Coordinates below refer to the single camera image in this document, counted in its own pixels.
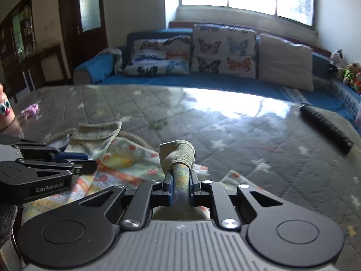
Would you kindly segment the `colourful patterned child's shirt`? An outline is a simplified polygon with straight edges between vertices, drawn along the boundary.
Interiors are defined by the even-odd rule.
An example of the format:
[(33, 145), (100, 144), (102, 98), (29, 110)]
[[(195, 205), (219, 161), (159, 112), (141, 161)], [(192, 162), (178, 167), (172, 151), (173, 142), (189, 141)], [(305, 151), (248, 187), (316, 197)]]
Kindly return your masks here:
[(79, 124), (76, 128), (46, 135), (46, 144), (61, 138), (69, 140), (66, 152), (88, 154), (97, 162), (98, 169), (92, 175), (80, 175), (70, 189), (62, 193), (25, 204), (21, 221), (25, 223), (114, 185), (131, 190), (146, 181), (163, 180), (168, 169), (173, 170), (175, 178), (175, 201), (170, 207), (157, 207), (153, 217), (157, 220), (208, 220), (207, 207), (190, 205), (190, 173), (208, 173), (207, 167), (194, 162), (193, 146), (187, 141), (172, 141), (162, 144), (160, 152), (156, 152), (139, 136), (121, 131), (120, 126), (120, 122)]

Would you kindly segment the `small pink toy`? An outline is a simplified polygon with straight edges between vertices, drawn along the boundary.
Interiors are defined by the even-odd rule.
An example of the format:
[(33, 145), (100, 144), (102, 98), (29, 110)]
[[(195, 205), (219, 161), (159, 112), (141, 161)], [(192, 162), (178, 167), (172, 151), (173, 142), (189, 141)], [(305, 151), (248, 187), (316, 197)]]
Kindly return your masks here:
[(29, 105), (26, 109), (22, 110), (20, 116), (24, 120), (28, 120), (34, 117), (37, 117), (39, 114), (40, 108), (38, 103), (33, 103)]

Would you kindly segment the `pink cartoon water bottle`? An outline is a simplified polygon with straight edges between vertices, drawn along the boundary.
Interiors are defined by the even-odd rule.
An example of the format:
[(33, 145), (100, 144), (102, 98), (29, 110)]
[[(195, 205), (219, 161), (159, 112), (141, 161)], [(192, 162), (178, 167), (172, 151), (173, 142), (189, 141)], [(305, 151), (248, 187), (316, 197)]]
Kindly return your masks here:
[(6, 93), (4, 92), (2, 84), (0, 84), (0, 93), (0, 131), (2, 131), (14, 121), (15, 113)]

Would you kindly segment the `dark wooden cabinet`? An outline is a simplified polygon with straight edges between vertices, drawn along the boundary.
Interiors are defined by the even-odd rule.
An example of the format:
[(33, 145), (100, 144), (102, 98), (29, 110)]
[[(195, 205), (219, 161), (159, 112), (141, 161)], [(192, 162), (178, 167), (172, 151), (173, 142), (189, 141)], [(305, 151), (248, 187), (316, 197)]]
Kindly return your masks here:
[(60, 42), (35, 38), (32, 0), (21, 0), (1, 22), (1, 66), (5, 92), (15, 102), (68, 81)]

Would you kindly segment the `blue sofa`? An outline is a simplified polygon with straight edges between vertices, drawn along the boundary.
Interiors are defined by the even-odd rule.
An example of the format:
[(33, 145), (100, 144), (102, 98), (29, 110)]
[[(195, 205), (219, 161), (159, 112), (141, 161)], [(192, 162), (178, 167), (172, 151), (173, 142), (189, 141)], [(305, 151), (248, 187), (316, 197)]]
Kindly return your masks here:
[(148, 72), (138, 76), (126, 75), (114, 71), (118, 58), (115, 54), (103, 53), (82, 63), (73, 73), (74, 84), (139, 84), (254, 94), (295, 103), (308, 103), (333, 111), (350, 121), (357, 131), (360, 130), (360, 125), (356, 123), (360, 95), (335, 81), (330, 76), (327, 58), (318, 53), (313, 53), (313, 92), (303, 91), (298, 87), (288, 87), (283, 83), (269, 83), (260, 78), (237, 77), (223, 72), (202, 73), (195, 67), (191, 67), (187, 75), (179, 72), (171, 75)]

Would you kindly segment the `black remote control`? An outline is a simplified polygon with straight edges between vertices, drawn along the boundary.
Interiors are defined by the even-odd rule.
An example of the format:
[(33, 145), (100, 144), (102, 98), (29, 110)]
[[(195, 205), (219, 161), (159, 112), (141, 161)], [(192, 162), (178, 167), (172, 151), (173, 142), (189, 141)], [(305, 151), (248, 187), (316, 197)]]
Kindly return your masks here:
[(299, 111), (307, 123), (331, 141), (341, 153), (349, 154), (354, 143), (325, 116), (309, 105), (302, 105)]

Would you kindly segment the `lying butterfly print cushion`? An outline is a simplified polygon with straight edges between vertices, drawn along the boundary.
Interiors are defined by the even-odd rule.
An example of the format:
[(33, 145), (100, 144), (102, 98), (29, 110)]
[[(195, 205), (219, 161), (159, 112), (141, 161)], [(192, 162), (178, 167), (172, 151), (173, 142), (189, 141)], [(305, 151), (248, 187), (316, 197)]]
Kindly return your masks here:
[(191, 37), (177, 35), (166, 39), (139, 39), (133, 42), (124, 75), (187, 75), (190, 72)]

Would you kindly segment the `upright butterfly print cushion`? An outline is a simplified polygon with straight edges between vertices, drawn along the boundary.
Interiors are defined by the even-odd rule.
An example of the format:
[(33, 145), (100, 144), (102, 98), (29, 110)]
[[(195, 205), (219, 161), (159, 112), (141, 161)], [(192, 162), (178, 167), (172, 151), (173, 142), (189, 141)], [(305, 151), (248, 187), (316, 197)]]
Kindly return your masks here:
[(195, 24), (192, 42), (192, 71), (256, 78), (256, 31)]

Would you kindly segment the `plain beige cushion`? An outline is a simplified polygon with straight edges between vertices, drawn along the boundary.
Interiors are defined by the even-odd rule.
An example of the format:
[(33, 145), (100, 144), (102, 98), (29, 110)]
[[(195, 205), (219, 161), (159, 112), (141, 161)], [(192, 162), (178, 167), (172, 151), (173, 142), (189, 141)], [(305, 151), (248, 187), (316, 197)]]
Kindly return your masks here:
[(260, 33), (258, 79), (279, 86), (314, 91), (313, 49)]

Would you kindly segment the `dark wooden door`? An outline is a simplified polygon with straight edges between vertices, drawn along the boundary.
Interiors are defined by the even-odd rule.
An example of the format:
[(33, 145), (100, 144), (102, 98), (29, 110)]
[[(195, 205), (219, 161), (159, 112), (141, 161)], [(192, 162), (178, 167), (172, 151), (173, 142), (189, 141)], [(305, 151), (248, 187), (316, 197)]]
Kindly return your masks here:
[(108, 46), (103, 0), (58, 0), (69, 69), (93, 58)]

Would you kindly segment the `black white plush cow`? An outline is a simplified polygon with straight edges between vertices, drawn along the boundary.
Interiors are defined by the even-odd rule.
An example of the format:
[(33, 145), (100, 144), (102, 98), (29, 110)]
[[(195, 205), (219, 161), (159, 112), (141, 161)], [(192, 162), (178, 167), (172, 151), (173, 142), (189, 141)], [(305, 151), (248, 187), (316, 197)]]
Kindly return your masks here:
[(345, 69), (345, 61), (343, 59), (343, 50), (338, 49), (334, 51), (330, 56), (330, 63), (332, 70), (335, 75), (338, 75), (341, 71)]

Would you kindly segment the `orange plush toy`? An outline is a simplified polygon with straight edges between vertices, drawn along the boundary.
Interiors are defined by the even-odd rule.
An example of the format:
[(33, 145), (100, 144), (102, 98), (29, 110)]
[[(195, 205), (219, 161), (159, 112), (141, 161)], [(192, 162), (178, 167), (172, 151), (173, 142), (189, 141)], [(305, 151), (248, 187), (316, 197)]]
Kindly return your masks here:
[(356, 75), (352, 90), (357, 94), (361, 94), (361, 72)]

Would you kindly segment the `brown plush bear green vest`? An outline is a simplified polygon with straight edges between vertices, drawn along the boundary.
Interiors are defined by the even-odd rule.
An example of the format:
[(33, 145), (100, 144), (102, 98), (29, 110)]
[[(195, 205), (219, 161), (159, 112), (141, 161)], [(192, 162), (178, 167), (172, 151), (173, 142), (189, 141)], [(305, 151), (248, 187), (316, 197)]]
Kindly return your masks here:
[(343, 84), (352, 87), (356, 82), (356, 76), (361, 71), (360, 64), (353, 62), (343, 70)]

